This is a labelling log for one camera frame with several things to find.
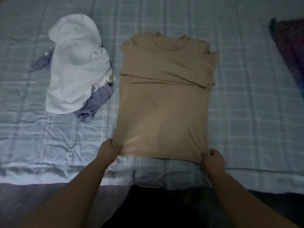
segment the crew neck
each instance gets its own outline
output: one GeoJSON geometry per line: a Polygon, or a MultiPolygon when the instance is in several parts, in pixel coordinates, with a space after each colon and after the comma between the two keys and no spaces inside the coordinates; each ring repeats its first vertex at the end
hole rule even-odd
{"type": "Polygon", "coordinates": [[[169,38],[165,35],[162,35],[160,32],[156,34],[152,34],[153,42],[160,48],[166,50],[179,50],[188,44],[190,41],[190,37],[188,35],[184,35],[179,38],[169,38]]]}

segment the white cloth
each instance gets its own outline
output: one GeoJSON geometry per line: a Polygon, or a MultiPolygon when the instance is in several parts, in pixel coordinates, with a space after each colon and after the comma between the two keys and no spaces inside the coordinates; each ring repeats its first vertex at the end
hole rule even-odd
{"type": "Polygon", "coordinates": [[[116,80],[107,51],[101,47],[98,29],[88,16],[61,18],[49,31],[55,42],[51,82],[45,109],[55,114],[82,108],[100,86],[116,80]]]}

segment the colorful fabric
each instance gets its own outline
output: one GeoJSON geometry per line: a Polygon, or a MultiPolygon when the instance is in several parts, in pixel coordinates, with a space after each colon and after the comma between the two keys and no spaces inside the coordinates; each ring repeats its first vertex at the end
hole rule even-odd
{"type": "Polygon", "coordinates": [[[288,69],[304,98],[304,19],[271,19],[269,29],[288,69]]]}

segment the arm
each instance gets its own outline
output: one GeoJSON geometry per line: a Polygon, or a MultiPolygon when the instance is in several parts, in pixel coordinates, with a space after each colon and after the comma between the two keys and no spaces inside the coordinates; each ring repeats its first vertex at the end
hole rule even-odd
{"type": "Polygon", "coordinates": [[[211,155],[204,155],[203,165],[220,204],[235,227],[298,227],[227,174],[224,158],[217,150],[211,149],[211,155]]]}
{"type": "Polygon", "coordinates": [[[20,227],[82,227],[104,172],[119,151],[120,147],[112,146],[112,139],[103,142],[97,157],[60,192],[30,213],[20,227]]]}

